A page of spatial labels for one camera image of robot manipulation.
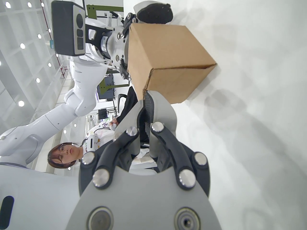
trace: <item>woman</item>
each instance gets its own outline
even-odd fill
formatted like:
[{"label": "woman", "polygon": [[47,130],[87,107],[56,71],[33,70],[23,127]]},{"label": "woman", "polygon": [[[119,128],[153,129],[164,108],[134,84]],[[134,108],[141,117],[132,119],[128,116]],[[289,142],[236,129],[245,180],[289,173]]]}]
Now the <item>woman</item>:
[{"label": "woman", "polygon": [[[127,98],[125,102],[124,109],[120,116],[114,118],[111,124],[120,124],[120,122],[124,119],[127,113],[132,109],[132,107],[137,103],[137,96],[133,87],[130,87],[127,93]],[[148,136],[145,132],[145,122],[140,121],[140,140],[143,142],[149,142]],[[92,136],[96,138],[95,141],[97,143],[97,148],[104,145],[105,143],[112,140],[114,136],[114,131],[99,128],[95,126],[87,133],[87,138]],[[87,152],[87,138],[83,140],[82,145],[78,146],[73,142],[65,142],[60,145],[57,145],[53,149],[50,150],[47,161],[54,168],[68,168],[73,166],[76,161],[80,160],[83,155]]]}]

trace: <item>black rubber pad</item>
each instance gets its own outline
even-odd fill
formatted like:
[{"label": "black rubber pad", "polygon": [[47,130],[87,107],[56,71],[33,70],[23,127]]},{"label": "black rubber pad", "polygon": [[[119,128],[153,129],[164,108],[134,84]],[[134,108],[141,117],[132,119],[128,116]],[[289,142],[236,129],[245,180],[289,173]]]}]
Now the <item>black rubber pad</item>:
[{"label": "black rubber pad", "polygon": [[172,21],[173,13],[169,4],[153,3],[141,9],[137,18],[147,24],[166,24]]},{"label": "black rubber pad", "polygon": [[145,106],[145,131],[150,138],[150,126],[153,123],[154,103],[152,97],[146,92],[144,106]]}]

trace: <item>metal screw head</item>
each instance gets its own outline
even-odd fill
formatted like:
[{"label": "metal screw head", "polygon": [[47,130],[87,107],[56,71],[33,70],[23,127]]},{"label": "metal screw head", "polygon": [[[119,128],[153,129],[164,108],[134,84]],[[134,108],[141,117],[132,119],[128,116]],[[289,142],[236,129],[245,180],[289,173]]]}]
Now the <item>metal screw head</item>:
[{"label": "metal screw head", "polygon": [[131,127],[129,127],[129,128],[126,130],[126,133],[127,133],[129,136],[131,136],[131,137],[137,135],[137,132],[138,132],[138,130],[137,130],[137,128],[134,127],[134,126],[131,126]]},{"label": "metal screw head", "polygon": [[175,230],[200,230],[198,214],[191,208],[181,208],[175,215]]},{"label": "metal screw head", "polygon": [[111,230],[114,224],[113,214],[106,207],[97,208],[89,215],[88,223],[89,230]]},{"label": "metal screw head", "polygon": [[95,159],[95,153],[94,152],[87,152],[81,159],[82,163],[84,165],[91,164],[93,160]]},{"label": "metal screw head", "polygon": [[207,164],[207,157],[203,153],[197,152],[195,154],[195,161],[198,165],[204,166]]},{"label": "metal screw head", "polygon": [[184,187],[192,188],[196,184],[196,177],[191,170],[184,169],[179,173],[179,181]]},{"label": "metal screw head", "polygon": [[164,129],[164,125],[161,122],[154,122],[151,126],[151,129],[154,132],[162,132]]},{"label": "metal screw head", "polygon": [[110,173],[108,172],[108,170],[101,168],[95,171],[92,181],[96,187],[100,188],[105,186],[109,179]]},{"label": "metal screw head", "polygon": [[113,141],[116,141],[119,138],[119,136],[121,136],[121,135],[122,135],[121,132],[114,134]]}]

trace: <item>person's hand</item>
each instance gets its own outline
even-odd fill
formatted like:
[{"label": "person's hand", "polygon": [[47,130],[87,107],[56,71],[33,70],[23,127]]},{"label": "person's hand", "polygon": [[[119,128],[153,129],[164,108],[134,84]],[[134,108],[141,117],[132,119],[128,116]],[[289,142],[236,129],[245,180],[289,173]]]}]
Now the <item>person's hand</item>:
[{"label": "person's hand", "polygon": [[116,124],[118,126],[118,122],[116,117],[109,123],[109,125],[111,126],[112,124]]}]

